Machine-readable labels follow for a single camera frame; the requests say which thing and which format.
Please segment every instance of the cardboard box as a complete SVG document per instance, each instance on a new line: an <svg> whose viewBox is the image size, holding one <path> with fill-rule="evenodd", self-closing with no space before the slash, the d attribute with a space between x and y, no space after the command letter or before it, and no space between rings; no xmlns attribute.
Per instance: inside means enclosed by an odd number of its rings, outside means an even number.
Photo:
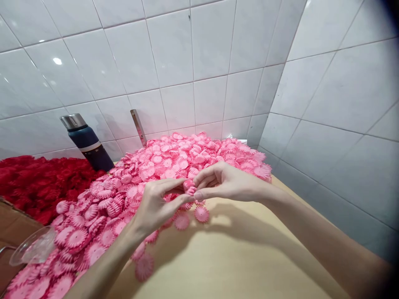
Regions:
<svg viewBox="0 0 399 299"><path fill-rule="evenodd" d="M0 249L17 248L43 225L18 210L0 196ZM0 253L0 294L3 294L10 281L24 265L12 267L8 264L14 250L5 248Z"/></svg>

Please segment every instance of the wrist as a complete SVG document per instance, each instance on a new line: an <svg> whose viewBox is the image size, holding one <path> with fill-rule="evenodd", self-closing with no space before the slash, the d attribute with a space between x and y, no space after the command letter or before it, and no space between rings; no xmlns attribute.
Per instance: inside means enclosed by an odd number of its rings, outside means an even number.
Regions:
<svg viewBox="0 0 399 299"><path fill-rule="evenodd" d="M287 201L287 196L289 196L285 191L269 183L260 186L259 194L259 203L270 209L273 206L284 204Z"/></svg>
<svg viewBox="0 0 399 299"><path fill-rule="evenodd" d="M140 244L149 235L149 233L147 233L140 225L138 225L134 219L126 225L121 235L122 234L127 245L131 246Z"/></svg>

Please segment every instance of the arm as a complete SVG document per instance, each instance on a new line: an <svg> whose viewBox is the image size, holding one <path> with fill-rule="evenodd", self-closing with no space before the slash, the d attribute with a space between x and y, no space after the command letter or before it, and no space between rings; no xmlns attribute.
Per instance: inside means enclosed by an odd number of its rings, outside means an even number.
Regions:
<svg viewBox="0 0 399 299"><path fill-rule="evenodd" d="M164 179L149 182L143 199L132 221L126 225L111 247L68 291L64 299L105 298L130 256L143 240L171 218L184 203L193 201L187 194L171 202L163 197L167 193L182 193L185 179Z"/></svg>
<svg viewBox="0 0 399 299"><path fill-rule="evenodd" d="M283 190L219 162L194 179L194 198L255 201L269 208L352 298L369 298L391 267Z"/></svg>

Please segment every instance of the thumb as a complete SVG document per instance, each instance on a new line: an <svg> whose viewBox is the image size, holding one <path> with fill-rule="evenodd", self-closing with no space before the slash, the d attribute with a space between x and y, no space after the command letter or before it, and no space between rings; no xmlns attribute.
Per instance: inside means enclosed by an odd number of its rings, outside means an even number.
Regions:
<svg viewBox="0 0 399 299"><path fill-rule="evenodd" d="M219 185L217 187L203 188L194 193L194 199L201 202L205 199L213 197L226 198L225 193L226 193L225 188L222 185Z"/></svg>
<svg viewBox="0 0 399 299"><path fill-rule="evenodd" d="M174 200L166 203L165 209L167 210L167 213L174 214L182 204L185 204L185 203L188 203L191 201L194 201L192 196L190 196L188 194L181 194L178 197L176 197Z"/></svg>

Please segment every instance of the metal bracket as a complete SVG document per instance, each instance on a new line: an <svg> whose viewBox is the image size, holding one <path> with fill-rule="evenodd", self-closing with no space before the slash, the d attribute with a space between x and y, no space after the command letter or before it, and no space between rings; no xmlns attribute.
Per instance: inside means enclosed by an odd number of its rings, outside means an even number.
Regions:
<svg viewBox="0 0 399 299"><path fill-rule="evenodd" d="M146 147L147 139L144 135L144 130L141 125L140 118L138 117L137 110L136 109L130 110L130 114L132 115L134 124L136 125L137 133L138 133L138 136L140 137L141 144L143 145L143 147Z"/></svg>

